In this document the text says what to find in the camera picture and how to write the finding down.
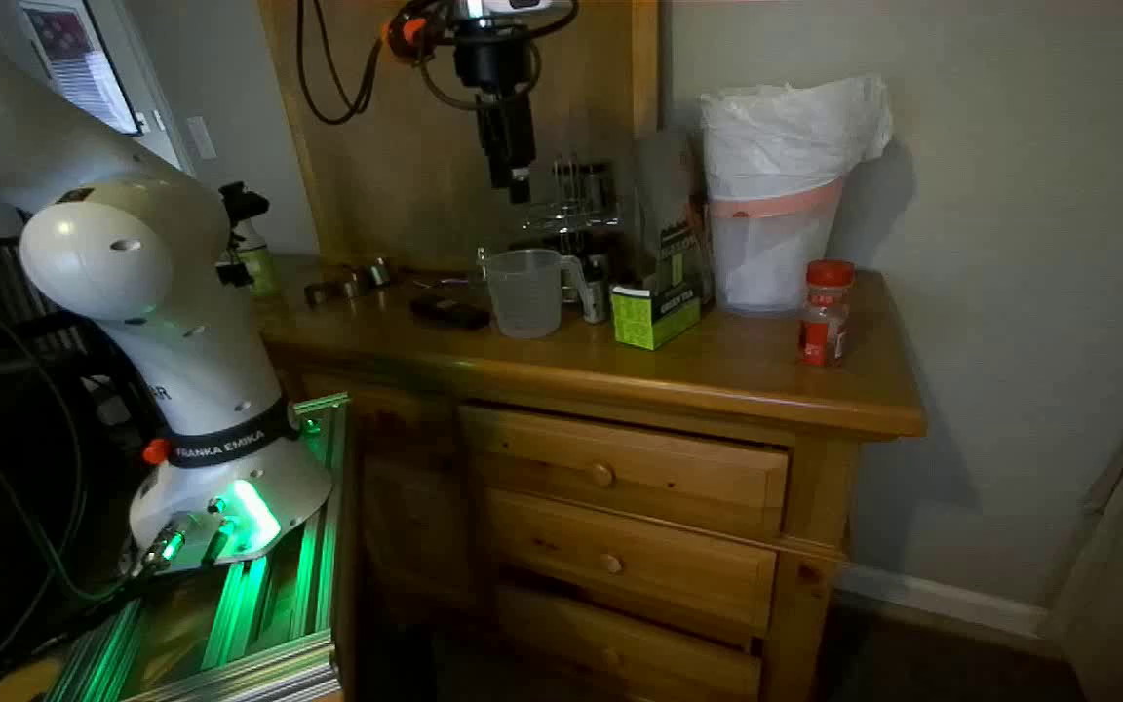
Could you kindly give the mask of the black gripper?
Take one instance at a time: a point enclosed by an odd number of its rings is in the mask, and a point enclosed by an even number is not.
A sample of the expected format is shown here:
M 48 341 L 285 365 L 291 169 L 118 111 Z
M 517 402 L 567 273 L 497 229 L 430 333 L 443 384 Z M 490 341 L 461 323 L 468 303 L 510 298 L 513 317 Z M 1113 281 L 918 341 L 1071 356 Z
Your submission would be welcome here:
M 510 202 L 532 202 L 532 47 L 536 40 L 521 12 L 480 8 L 455 21 L 455 77 L 477 92 L 477 121 L 490 169 L 490 187 L 510 187 Z

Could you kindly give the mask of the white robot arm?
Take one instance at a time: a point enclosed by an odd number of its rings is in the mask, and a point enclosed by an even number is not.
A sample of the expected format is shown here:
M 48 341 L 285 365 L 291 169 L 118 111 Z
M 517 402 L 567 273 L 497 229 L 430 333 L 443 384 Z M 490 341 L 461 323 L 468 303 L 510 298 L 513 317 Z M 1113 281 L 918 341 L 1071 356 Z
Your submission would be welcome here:
M 0 56 L 0 202 L 29 215 L 29 281 L 99 323 L 163 414 L 168 449 L 127 503 L 148 566 L 251 562 L 329 503 L 251 298 L 220 276 L 229 215 L 211 187 Z

